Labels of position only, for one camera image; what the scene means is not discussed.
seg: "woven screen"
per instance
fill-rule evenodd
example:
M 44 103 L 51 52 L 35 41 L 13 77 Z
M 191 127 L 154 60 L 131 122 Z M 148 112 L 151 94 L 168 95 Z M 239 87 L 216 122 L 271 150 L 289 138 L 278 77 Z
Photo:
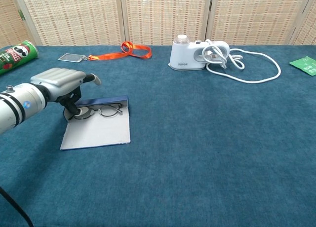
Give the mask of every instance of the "woven screen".
M 0 48 L 31 40 L 13 0 L 0 0 Z
M 303 0 L 218 0 L 212 40 L 228 44 L 286 44 Z
M 146 45 L 171 45 L 178 34 L 204 39 L 206 0 L 125 0 L 129 39 Z
M 121 44 L 117 0 L 24 0 L 43 45 Z
M 316 0 L 314 0 L 311 9 L 307 13 L 293 44 L 316 45 Z

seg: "pringles can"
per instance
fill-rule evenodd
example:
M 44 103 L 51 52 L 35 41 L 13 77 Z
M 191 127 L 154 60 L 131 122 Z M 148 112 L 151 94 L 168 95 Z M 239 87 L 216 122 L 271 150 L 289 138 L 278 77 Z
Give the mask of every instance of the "pringles can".
M 37 58 L 38 55 L 38 50 L 28 40 L 4 51 L 0 51 L 0 75 Z

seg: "table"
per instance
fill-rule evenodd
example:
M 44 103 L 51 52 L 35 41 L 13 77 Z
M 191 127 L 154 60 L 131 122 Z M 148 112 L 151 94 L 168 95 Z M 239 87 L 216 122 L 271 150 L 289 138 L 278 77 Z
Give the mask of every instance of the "table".
M 53 67 L 94 73 L 82 99 L 129 96 L 131 143 L 60 151 L 63 107 L 50 103 L 0 138 L 0 185 L 35 226 L 313 226 L 316 221 L 316 77 L 289 65 L 316 46 L 240 46 L 273 57 L 281 76 L 244 84 L 207 70 L 168 67 L 171 46 L 153 57 L 58 61 L 119 46 L 39 46 L 39 58 L 0 76 L 0 88 Z M 277 73 L 245 55 L 243 72 Z M 0 225 L 24 220 L 0 198 Z

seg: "keychain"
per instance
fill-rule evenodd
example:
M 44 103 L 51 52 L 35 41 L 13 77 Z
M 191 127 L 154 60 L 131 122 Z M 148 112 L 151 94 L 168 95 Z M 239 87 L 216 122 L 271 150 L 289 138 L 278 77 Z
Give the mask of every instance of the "keychain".
M 141 58 L 141 59 L 150 59 L 152 57 L 151 48 L 144 46 L 144 45 L 137 45 L 137 44 L 133 44 L 132 42 L 125 41 L 124 43 L 122 43 L 120 48 L 122 49 L 123 53 L 108 53 L 108 54 L 103 54 L 103 55 L 99 55 L 99 56 L 89 55 L 88 57 L 85 55 L 65 53 L 58 60 L 79 63 L 82 60 L 87 60 L 87 61 L 112 60 L 112 59 L 117 59 L 117 58 L 123 58 L 126 56 L 132 56 L 132 57 L 137 57 L 137 58 Z M 145 50 L 145 51 L 148 51 L 148 53 L 146 55 L 143 55 L 143 56 L 138 56 L 136 54 L 133 54 L 134 49 Z

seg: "orange lanyard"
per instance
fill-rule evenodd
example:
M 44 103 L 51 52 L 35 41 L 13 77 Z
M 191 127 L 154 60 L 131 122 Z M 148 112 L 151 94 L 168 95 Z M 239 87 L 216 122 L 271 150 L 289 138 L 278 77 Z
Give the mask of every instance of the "orange lanyard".
M 122 43 L 120 48 L 122 49 L 123 53 L 108 53 L 108 54 L 103 54 L 99 56 L 89 55 L 86 59 L 89 61 L 93 61 L 93 60 L 112 60 L 112 59 L 117 59 L 117 58 L 123 58 L 126 56 L 132 56 L 132 57 L 137 57 L 141 59 L 149 59 L 152 57 L 152 49 L 147 46 L 136 45 L 136 44 L 133 44 L 132 42 L 125 41 L 124 43 Z M 145 50 L 145 51 L 148 51 L 148 53 L 143 56 L 138 56 L 136 54 L 133 54 L 134 49 Z

